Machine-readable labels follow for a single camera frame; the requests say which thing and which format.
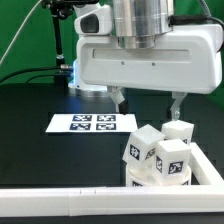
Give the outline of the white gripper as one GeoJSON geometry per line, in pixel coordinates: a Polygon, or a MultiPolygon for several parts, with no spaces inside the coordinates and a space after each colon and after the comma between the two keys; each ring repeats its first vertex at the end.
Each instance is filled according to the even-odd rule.
{"type": "Polygon", "coordinates": [[[217,24],[176,26],[143,49],[122,49],[113,36],[86,36],[77,44],[78,71],[85,83],[108,86],[119,114],[128,112],[121,87],[175,91],[170,111],[178,120],[187,93],[208,94],[221,83],[222,42],[217,24]]]}

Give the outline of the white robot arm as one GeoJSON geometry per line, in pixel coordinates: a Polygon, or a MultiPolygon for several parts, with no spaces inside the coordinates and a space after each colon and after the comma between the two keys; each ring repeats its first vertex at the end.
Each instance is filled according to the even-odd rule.
{"type": "Polygon", "coordinates": [[[82,95],[108,94],[124,113],[123,88],[170,91],[177,120],[187,94],[209,94],[222,81],[224,23],[214,17],[176,16],[174,0],[81,1],[74,10],[73,87],[82,95]]]}

